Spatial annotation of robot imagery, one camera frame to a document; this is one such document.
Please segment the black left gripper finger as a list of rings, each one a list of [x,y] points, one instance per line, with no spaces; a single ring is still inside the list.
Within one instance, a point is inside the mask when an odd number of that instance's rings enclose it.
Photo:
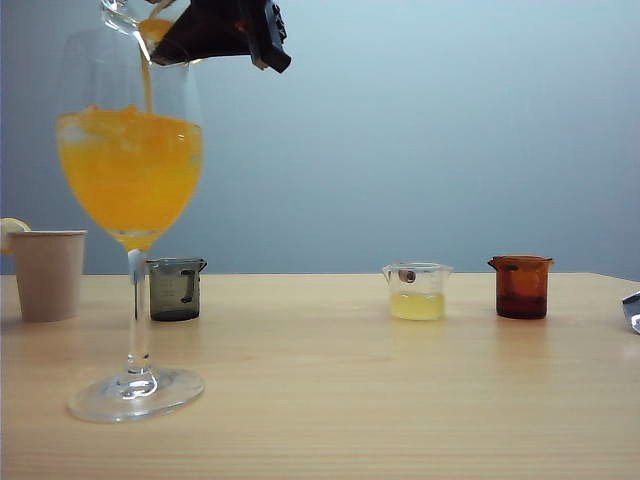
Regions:
[[[291,64],[285,23],[273,1],[191,1],[156,32],[151,60],[159,65],[249,56],[257,68],[282,73]]]

